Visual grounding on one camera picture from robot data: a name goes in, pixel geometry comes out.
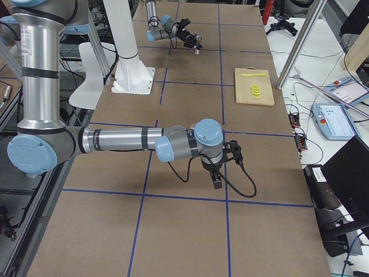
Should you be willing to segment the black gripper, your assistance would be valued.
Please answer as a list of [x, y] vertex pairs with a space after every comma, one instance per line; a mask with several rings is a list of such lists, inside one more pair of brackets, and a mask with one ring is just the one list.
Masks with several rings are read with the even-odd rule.
[[208, 157], [205, 154], [201, 154], [201, 162], [205, 170], [212, 172], [212, 182], [213, 182], [214, 188], [221, 189], [222, 188], [222, 178], [218, 171], [221, 169], [223, 163], [214, 162], [210, 157]]
[[195, 42], [201, 41], [202, 36], [198, 34], [192, 35], [186, 28], [177, 27], [176, 37], [180, 39], [187, 48], [193, 48], [195, 50], [200, 50], [202, 48], [201, 44]]

